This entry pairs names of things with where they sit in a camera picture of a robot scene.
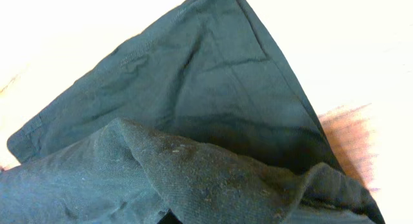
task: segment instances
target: folded cloth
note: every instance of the folded cloth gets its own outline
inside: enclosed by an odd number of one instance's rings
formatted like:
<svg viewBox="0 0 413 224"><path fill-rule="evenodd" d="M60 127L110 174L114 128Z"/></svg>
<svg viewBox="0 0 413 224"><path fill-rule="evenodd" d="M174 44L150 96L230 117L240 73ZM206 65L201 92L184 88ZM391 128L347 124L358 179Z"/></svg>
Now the folded cloth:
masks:
<svg viewBox="0 0 413 224"><path fill-rule="evenodd" d="M384 223L245 0L185 1L8 148L22 165L0 176L1 220Z"/></svg>

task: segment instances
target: crumpled fabric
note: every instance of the crumpled fabric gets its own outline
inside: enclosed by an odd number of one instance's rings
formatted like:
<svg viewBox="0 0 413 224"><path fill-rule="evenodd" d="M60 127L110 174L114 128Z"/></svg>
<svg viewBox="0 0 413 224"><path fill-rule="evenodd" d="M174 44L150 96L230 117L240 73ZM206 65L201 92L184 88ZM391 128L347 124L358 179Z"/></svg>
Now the crumpled fabric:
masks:
<svg viewBox="0 0 413 224"><path fill-rule="evenodd" d="M187 0L8 140L1 223L384 223L245 0Z"/></svg>

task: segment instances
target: wooden surface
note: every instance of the wooden surface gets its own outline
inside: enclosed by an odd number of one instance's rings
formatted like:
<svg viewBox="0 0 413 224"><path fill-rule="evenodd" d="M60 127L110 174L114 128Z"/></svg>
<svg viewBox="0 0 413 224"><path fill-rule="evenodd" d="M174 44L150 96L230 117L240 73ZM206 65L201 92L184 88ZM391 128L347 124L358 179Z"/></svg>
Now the wooden surface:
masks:
<svg viewBox="0 0 413 224"><path fill-rule="evenodd" d="M18 165L6 149L10 134L182 1L0 0L0 165ZM247 1L346 173L370 189L387 223L412 221L411 0Z"/></svg>

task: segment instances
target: dark green fabric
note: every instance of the dark green fabric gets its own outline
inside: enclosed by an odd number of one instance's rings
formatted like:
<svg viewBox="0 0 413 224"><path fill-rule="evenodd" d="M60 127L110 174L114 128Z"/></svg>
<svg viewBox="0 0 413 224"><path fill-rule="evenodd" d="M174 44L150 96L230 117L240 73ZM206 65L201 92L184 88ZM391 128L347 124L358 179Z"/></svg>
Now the dark green fabric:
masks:
<svg viewBox="0 0 413 224"><path fill-rule="evenodd" d="M185 1L8 148L0 219L17 223L384 223L245 0Z"/></svg>

